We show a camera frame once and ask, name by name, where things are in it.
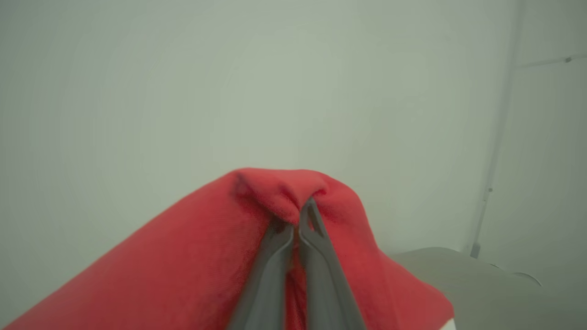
red cloth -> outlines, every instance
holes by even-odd
[[[440,292],[378,249],[349,187],[315,171],[242,169],[184,197],[6,329],[224,329],[271,214],[296,224],[310,196],[369,329],[438,330],[453,317]],[[299,260],[287,319],[305,328]]]

white wall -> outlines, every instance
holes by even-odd
[[[587,295],[587,1],[528,1],[479,258]]]
[[[237,167],[348,183],[384,251],[463,248],[514,5],[3,1],[0,325]]]

white background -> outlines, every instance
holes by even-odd
[[[0,326],[245,166],[355,189],[385,252],[466,250],[509,0],[0,4]]]

red towel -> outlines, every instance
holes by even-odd
[[[315,171],[242,169],[184,197],[6,329],[224,329],[271,214],[297,224],[310,196],[369,329],[438,330],[453,317],[440,292],[378,249],[349,187]],[[305,329],[305,297],[295,260],[290,330]]]

